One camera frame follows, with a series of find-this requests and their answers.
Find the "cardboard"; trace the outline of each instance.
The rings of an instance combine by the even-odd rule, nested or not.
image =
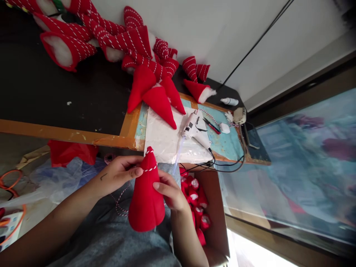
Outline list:
[[[205,210],[209,214],[212,224],[204,232],[207,244],[203,247],[209,266],[227,264],[230,258],[230,250],[218,173],[215,171],[196,172],[194,177],[203,187],[209,203]]]

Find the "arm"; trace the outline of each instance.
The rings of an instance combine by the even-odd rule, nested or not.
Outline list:
[[[59,204],[33,229],[0,253],[2,266],[43,266],[74,234],[97,201],[141,176],[141,168],[125,171],[141,156],[117,157],[96,177]]]
[[[155,182],[153,186],[164,195],[171,209],[175,255],[182,266],[209,266],[194,228],[191,209],[183,192],[171,175],[161,170],[158,170],[158,173],[162,183]]]

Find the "black tabletop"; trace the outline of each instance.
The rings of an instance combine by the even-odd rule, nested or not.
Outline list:
[[[132,85],[132,76],[121,70],[120,62],[108,62],[98,49],[78,64],[76,73],[67,72],[48,56],[31,15],[0,2],[0,17],[0,119],[120,134]],[[179,92],[190,95],[184,78],[188,77],[180,66],[173,81]],[[211,79],[206,84],[220,86]],[[238,99],[239,105],[224,105],[220,99],[225,97]],[[243,106],[238,92],[227,86],[207,102],[227,109]],[[268,157],[262,150],[250,153],[253,158],[260,159],[261,153]]]

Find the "plastic bag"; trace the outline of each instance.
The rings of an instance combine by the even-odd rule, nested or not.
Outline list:
[[[30,180],[39,186],[36,191],[0,203],[0,207],[15,207],[43,198],[59,204],[106,166],[100,158],[96,159],[95,165],[89,165],[78,157],[75,157],[66,168],[52,168],[51,165],[49,159],[30,174]]]

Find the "fingernail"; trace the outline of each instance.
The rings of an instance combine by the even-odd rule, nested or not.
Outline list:
[[[158,182],[154,182],[153,183],[153,188],[157,190],[159,188],[159,183]]]

